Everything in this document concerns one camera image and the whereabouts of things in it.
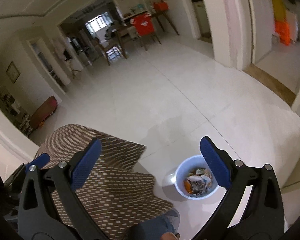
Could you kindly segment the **person's right hand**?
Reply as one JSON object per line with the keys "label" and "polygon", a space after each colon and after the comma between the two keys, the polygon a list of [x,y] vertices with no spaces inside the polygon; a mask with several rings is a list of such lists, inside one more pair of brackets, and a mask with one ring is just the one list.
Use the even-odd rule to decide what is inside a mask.
{"label": "person's right hand", "polygon": [[178,233],[173,234],[172,232],[166,232],[160,237],[160,240],[179,240],[179,238],[180,235]]}

